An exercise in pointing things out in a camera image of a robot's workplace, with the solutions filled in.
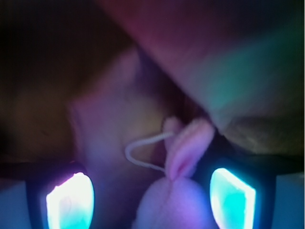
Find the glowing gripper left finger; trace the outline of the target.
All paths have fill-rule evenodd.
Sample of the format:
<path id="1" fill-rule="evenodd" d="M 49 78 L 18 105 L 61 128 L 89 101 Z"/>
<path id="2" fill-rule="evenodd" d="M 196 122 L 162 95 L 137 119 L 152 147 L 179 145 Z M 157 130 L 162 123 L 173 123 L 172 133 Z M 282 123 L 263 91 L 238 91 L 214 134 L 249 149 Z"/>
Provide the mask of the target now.
<path id="1" fill-rule="evenodd" d="M 40 165 L 26 182 L 33 229 L 89 229 L 95 191 L 87 170 L 78 162 Z"/>

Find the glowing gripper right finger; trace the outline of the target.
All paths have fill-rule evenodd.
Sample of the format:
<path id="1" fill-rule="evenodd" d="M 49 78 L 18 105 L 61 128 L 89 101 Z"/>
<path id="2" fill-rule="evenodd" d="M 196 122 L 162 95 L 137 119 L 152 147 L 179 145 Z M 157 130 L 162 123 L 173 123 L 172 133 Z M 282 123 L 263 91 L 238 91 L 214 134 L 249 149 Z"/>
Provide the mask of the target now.
<path id="1" fill-rule="evenodd" d="M 275 202 L 275 174 L 262 165 L 218 159 L 209 185 L 213 218 L 220 229 L 269 229 Z"/>

